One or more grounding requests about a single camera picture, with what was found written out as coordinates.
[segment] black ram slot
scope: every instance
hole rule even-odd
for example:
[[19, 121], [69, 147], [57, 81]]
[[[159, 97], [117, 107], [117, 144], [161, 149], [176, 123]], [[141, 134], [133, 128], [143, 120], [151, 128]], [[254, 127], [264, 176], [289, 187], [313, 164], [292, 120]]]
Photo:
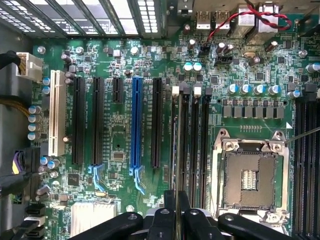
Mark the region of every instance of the black ram slot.
[[92, 165], [102, 164], [104, 100], [105, 81], [102, 77], [94, 77], [92, 95]]
[[162, 79], [153, 79], [152, 92], [152, 128], [151, 128], [151, 167], [160, 167], [162, 132]]
[[207, 152], [209, 131], [209, 103], [211, 96], [202, 98], [201, 108], [201, 144], [200, 144], [200, 183], [199, 183], [199, 208], [206, 209], [206, 183], [207, 183]]
[[190, 182], [189, 201], [191, 208], [196, 206], [196, 170], [198, 159], [198, 134], [199, 134], [199, 99], [193, 98], [191, 105], [191, 136], [190, 136]]
[[85, 151], [86, 82], [81, 77], [74, 79], [72, 107], [72, 163], [82, 165]]

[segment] chip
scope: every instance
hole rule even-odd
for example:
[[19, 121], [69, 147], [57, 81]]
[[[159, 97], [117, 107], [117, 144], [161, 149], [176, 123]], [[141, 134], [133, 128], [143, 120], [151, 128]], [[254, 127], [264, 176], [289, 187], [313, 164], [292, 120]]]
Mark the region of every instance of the chip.
[[69, 186], [79, 186], [79, 174], [69, 173], [68, 174], [68, 185]]

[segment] white pci slot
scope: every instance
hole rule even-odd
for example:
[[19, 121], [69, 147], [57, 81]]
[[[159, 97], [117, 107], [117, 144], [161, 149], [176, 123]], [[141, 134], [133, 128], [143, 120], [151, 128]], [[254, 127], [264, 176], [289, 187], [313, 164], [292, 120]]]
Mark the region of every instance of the white pci slot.
[[49, 109], [49, 156], [65, 154], [67, 85], [65, 73], [51, 70]]

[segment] green circuit board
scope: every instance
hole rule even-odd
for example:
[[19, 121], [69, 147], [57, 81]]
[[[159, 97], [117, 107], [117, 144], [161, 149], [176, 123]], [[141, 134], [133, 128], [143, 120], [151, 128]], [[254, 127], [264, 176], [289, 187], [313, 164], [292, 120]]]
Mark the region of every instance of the green circuit board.
[[[296, 90], [301, 90], [303, 81], [311, 80], [316, 75], [306, 72], [309, 62], [319, 60], [315, 56], [317, 46], [314, 38], [299, 38], [296, 33], [277, 34], [273, 40], [278, 47], [266, 53], [265, 46], [249, 46], [242, 39], [229, 39], [224, 37], [213, 38], [213, 45], [224, 42], [234, 45], [231, 53], [233, 61], [230, 65], [215, 65], [216, 55], [210, 53], [207, 57], [198, 57], [198, 50], [188, 51], [187, 42], [194, 38], [198, 42], [205, 38], [195, 35], [177, 34], [170, 40], [140, 40], [140, 39], [41, 39], [35, 42], [34, 55], [44, 61], [43, 76], [50, 77], [51, 70], [64, 70], [61, 55], [70, 52], [70, 57], [78, 69], [77, 76], [85, 79], [85, 148], [83, 165], [72, 164], [72, 143], [65, 144], [65, 154], [57, 157], [60, 161], [57, 178], [43, 178], [42, 184], [51, 188], [49, 198], [44, 202], [47, 205], [47, 231], [48, 239], [67, 239], [70, 234], [71, 207], [76, 202], [106, 202], [116, 205], [117, 214], [125, 211], [135, 211], [145, 215], [150, 208], [164, 206], [164, 191], [171, 188], [171, 150], [172, 139], [172, 86], [186, 82], [192, 87], [201, 84], [202, 89], [212, 88], [212, 99], [209, 104], [208, 118], [208, 177], [206, 183], [206, 209], [211, 205], [211, 175], [210, 164], [212, 148], [217, 134], [221, 128], [226, 129], [232, 138], [239, 139], [270, 139], [276, 130], [283, 131], [288, 139], [294, 134], [294, 101], [287, 97], [288, 82], [292, 81]], [[44, 55], [37, 53], [37, 48], [46, 48]], [[82, 47], [83, 54], [76, 54], [75, 49]], [[132, 47], [138, 47], [138, 55], [130, 53]], [[108, 49], [120, 50], [121, 57], [108, 55]], [[299, 50], [308, 50], [308, 56], [301, 58]], [[263, 59], [263, 63], [250, 66], [250, 58], [244, 53], [254, 52]], [[200, 73], [184, 73], [185, 63], [201, 63]], [[137, 190], [134, 179], [129, 175], [129, 162], [131, 150], [131, 106], [132, 106], [132, 77], [124, 74], [131, 70], [131, 76], [143, 78], [143, 108], [142, 108], [142, 141], [140, 186], [144, 189], [143, 195]], [[91, 165], [92, 152], [92, 95], [93, 78], [104, 79], [104, 110], [103, 110], [103, 159], [104, 169], [100, 185], [104, 188], [104, 195], [96, 195], [97, 189], [93, 183], [93, 175], [88, 172]], [[113, 77], [123, 79], [123, 103], [113, 102]], [[162, 78], [164, 84], [163, 109], [161, 120], [161, 158], [160, 168], [151, 168], [151, 132], [152, 132], [152, 91], [153, 78]], [[280, 93], [270, 96], [262, 94], [255, 96], [252, 93], [241, 95], [238, 92], [230, 95], [228, 86], [236, 84], [242, 86], [249, 84], [252, 88], [259, 84], [266, 88], [279, 85]], [[42, 104], [43, 85], [33, 84], [32, 104]], [[244, 100], [249, 106], [283, 108], [281, 118], [243, 118], [225, 116], [225, 106], [244, 106]], [[66, 105], [66, 136], [72, 135], [72, 86], [67, 87]], [[47, 142], [49, 119], [42, 116], [42, 139], [34, 142], [40, 146]], [[289, 176], [288, 176], [288, 212], [291, 213], [293, 178], [293, 145], [289, 146]], [[123, 160], [115, 160], [114, 153], [123, 153]], [[274, 205], [279, 207], [282, 199], [282, 160], [279, 159], [275, 169], [275, 199]], [[67, 203], [61, 202], [61, 195], [68, 195]], [[291, 232], [291, 219], [285, 226]]]

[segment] white power connector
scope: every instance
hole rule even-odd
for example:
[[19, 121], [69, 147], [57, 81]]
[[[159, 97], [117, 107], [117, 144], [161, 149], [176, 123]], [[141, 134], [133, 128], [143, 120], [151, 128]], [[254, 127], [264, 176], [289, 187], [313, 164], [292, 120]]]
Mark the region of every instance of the white power connector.
[[32, 81], [35, 81], [37, 83], [42, 82], [42, 67], [44, 64], [44, 61], [40, 58], [37, 58], [36, 56], [33, 56], [32, 54], [28, 52], [17, 52], [16, 53], [19, 58], [25, 60], [25, 71], [21, 71], [21, 74], [19, 73], [18, 66], [15, 68], [15, 75], [17, 77], [21, 77], [24, 79], [29, 79]]

